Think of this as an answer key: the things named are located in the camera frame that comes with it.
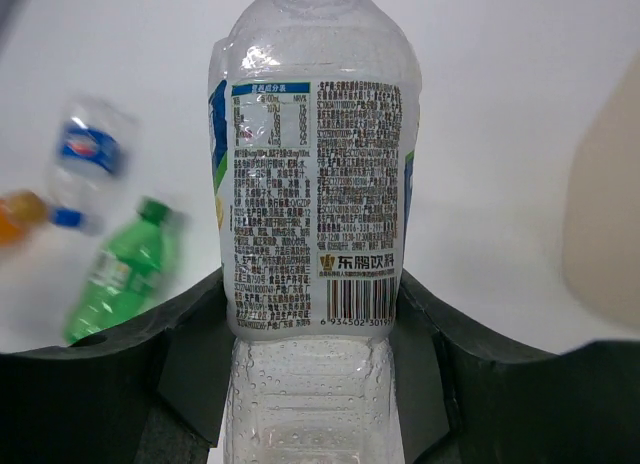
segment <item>blue bottle cap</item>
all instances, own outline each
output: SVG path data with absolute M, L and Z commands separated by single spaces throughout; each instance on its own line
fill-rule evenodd
M 57 207 L 51 213 L 51 222 L 61 227 L 80 227 L 84 221 L 84 214 L 73 209 Z

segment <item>beige cylinder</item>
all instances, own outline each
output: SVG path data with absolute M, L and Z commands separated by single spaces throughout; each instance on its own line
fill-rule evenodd
M 640 327 L 640 55 L 578 147 L 563 271 L 585 305 Z

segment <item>green bottle cap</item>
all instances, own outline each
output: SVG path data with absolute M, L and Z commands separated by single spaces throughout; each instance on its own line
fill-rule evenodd
M 171 209 L 160 201 L 145 197 L 138 207 L 138 214 L 145 221 L 159 226 L 171 215 Z

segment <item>barcode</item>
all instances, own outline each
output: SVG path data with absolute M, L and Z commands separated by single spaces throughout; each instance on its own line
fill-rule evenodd
M 394 319 L 397 278 L 327 281 L 329 319 Z

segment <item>green label stripe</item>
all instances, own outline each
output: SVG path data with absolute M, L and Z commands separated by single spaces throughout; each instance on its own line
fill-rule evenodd
M 224 156 L 222 156 L 222 160 L 220 161 L 220 165 L 216 169 L 216 177 L 213 180 L 213 190 L 215 192 L 218 192 L 218 187 L 220 187 L 220 183 L 227 172 L 227 154 L 227 152 L 224 153 Z

